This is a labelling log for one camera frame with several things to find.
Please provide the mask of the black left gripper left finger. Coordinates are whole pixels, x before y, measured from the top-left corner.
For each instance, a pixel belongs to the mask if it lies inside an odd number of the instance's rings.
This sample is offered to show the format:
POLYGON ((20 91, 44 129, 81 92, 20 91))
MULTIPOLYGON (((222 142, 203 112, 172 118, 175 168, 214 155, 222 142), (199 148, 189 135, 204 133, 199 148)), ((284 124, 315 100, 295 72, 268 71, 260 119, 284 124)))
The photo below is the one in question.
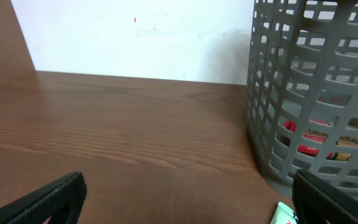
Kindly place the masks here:
POLYGON ((0 208, 0 223, 76 224, 87 186, 81 172, 71 172, 0 208))

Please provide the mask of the orange spaghetti package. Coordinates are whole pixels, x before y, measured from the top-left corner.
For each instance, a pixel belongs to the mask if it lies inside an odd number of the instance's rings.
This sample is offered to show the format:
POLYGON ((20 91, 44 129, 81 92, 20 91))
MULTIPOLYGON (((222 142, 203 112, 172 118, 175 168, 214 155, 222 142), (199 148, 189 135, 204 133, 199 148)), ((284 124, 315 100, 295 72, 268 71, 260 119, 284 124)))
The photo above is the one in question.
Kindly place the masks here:
MULTIPOLYGON (((294 132, 296 130, 296 123, 290 120, 286 120, 283 124, 284 128, 294 132)), ((328 135, 326 133, 322 133, 316 131, 314 129, 307 129, 303 133, 303 137, 310 139, 312 141, 324 143, 328 135)), ((358 146, 358 138, 349 137, 349 136, 341 136, 337 141, 336 145, 338 146, 346 146, 346 147, 357 147, 358 146)), ((308 156, 316 157, 319 153, 319 150, 315 147, 307 146, 304 144, 300 144, 298 146, 298 152, 302 154, 306 154, 308 156)), ((336 161, 347 161, 351 158, 351 154, 343 153, 343 152, 330 152, 327 155, 327 159, 336 160, 336 161)))

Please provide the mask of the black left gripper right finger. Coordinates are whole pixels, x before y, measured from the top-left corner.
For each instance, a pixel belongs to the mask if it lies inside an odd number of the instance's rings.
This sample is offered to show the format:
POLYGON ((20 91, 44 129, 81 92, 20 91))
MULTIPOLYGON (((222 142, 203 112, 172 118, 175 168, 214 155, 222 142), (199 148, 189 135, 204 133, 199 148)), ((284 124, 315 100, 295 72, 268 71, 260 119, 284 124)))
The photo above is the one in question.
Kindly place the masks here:
POLYGON ((292 201, 298 223, 358 224, 358 201, 307 170, 295 173, 292 201))

